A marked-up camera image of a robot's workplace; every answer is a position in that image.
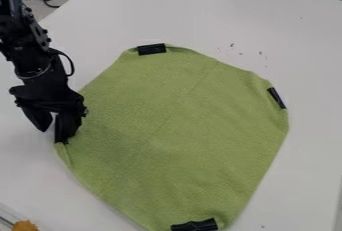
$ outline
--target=green towel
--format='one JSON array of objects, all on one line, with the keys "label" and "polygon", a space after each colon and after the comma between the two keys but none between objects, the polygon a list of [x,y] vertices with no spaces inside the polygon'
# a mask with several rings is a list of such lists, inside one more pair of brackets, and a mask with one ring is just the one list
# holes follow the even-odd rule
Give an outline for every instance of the green towel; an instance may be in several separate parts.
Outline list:
[{"label": "green towel", "polygon": [[211,218],[222,229],[288,132],[271,87],[189,49],[130,49],[82,89],[90,113],[56,149],[89,190],[147,230]]}]

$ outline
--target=yellow object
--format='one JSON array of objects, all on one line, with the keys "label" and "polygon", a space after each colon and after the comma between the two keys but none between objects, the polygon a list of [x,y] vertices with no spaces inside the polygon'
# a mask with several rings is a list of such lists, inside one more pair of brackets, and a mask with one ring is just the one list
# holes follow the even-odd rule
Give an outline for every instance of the yellow object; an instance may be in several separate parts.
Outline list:
[{"label": "yellow object", "polygon": [[12,231],[39,231],[35,224],[32,224],[29,220],[18,221],[14,224]]}]

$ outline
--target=table surface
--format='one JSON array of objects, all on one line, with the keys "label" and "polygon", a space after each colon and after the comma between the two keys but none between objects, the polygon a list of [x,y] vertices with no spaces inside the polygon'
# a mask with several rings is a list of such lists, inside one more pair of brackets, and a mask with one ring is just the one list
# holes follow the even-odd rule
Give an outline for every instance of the table surface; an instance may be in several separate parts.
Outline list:
[{"label": "table surface", "polygon": [[[231,231],[330,231],[342,171],[342,2],[335,0],[70,0],[42,25],[82,88],[127,48],[188,47],[268,78],[290,132]],[[47,230],[141,230],[79,184],[13,104],[19,84],[0,59],[0,201]]]}]

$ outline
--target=black label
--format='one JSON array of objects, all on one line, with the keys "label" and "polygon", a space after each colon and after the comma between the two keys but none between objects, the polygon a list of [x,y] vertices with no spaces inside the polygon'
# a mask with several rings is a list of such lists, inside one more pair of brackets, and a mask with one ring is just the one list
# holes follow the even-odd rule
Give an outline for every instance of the black label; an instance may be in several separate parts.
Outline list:
[{"label": "black label", "polygon": [[218,230],[215,219],[204,221],[190,221],[185,224],[172,225],[172,231],[216,231]]},{"label": "black label", "polygon": [[151,45],[143,45],[137,47],[139,55],[148,55],[148,54],[156,54],[156,53],[165,53],[166,47],[165,44],[151,44]]},{"label": "black label", "polygon": [[279,107],[281,109],[286,109],[286,106],[285,106],[284,102],[281,100],[281,98],[280,98],[279,94],[277,93],[276,89],[274,89],[272,87],[272,88],[269,88],[267,91],[271,94],[271,96],[278,103],[278,105],[279,105]]}]

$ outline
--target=black equipment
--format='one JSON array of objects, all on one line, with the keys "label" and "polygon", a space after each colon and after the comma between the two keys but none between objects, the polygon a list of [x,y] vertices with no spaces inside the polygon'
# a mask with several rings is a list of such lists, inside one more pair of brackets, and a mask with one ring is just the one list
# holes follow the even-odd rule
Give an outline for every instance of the black equipment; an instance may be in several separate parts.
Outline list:
[{"label": "black equipment", "polygon": [[[0,0],[0,51],[24,83],[9,92],[40,131],[52,123],[51,112],[57,113],[55,142],[66,144],[81,126],[87,108],[84,98],[68,87],[68,76],[74,73],[71,59],[49,47],[47,33],[21,0]],[[66,74],[59,55],[69,60],[70,74]]]}]

